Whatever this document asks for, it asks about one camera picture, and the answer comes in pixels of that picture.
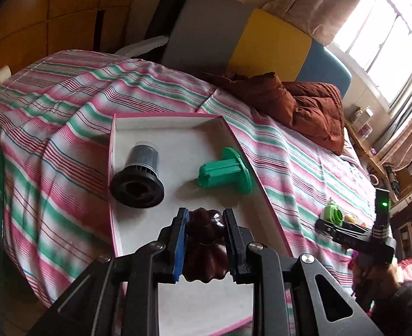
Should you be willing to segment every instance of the green plastic spool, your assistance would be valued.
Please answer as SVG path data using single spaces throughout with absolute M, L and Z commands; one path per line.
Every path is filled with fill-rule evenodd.
M 200 167 L 198 185 L 212 188 L 232 183 L 243 194 L 251 192 L 251 176 L 239 153 L 232 148 L 223 148 L 222 160 L 208 162 Z
M 342 226 L 343 215 L 334 202 L 329 203 L 324 208 L 324 219 L 326 221 L 332 222 L 335 225 Z

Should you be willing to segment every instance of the white tray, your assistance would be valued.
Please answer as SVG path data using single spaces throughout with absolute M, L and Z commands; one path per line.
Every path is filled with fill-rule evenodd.
M 135 252 L 158 238 L 179 207 L 199 207 L 222 212 L 232 208 L 240 226 L 257 241 L 290 255 L 281 226 L 243 150 L 221 116 L 205 114 L 115 115 L 111 128 L 109 181 L 122 170 L 130 149 L 139 141 L 155 144 L 159 151 L 159 178 L 164 200 L 148 209 L 130 208 L 110 196 L 110 220 L 116 256 Z M 232 186 L 203 189 L 195 179 L 206 162 L 220 160 L 221 150 L 232 147 L 250 170 L 253 189 L 242 195 Z M 159 333 L 161 336 L 221 335 L 251 320 L 253 287 L 236 285 L 227 274 L 209 284 L 187 282 L 160 284 Z

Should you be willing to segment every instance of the desk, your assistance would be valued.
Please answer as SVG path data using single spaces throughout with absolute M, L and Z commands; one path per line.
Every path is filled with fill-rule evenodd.
M 371 152 L 371 144 L 368 142 L 368 140 L 356 133 L 348 120 L 346 120 L 346 129 L 348 130 L 349 136 L 355 143 L 354 149 L 359 159 L 366 159 L 368 163 L 373 167 L 374 171 L 379 175 L 379 179 L 385 179 L 388 181 L 387 172 L 385 171 L 383 165 L 380 163 L 377 155 L 374 155 Z

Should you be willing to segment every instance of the pink and green striped blanket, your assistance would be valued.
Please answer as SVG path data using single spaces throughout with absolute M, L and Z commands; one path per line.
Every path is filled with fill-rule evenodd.
M 294 256 L 312 253 L 350 288 L 350 252 L 314 230 L 332 198 L 373 222 L 374 188 L 357 160 L 336 156 L 188 74 L 79 50 L 43 58 L 0 85 L 5 155 L 4 246 L 50 305 L 99 254 L 111 253 L 107 160 L 120 112 L 204 112 L 230 124 Z

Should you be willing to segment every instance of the brown figurine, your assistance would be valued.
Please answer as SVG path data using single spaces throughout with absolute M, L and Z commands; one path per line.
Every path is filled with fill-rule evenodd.
M 188 282 L 223 279 L 229 271 L 223 236 L 225 224 L 216 210 L 198 208 L 186 224 L 187 245 L 183 276 Z

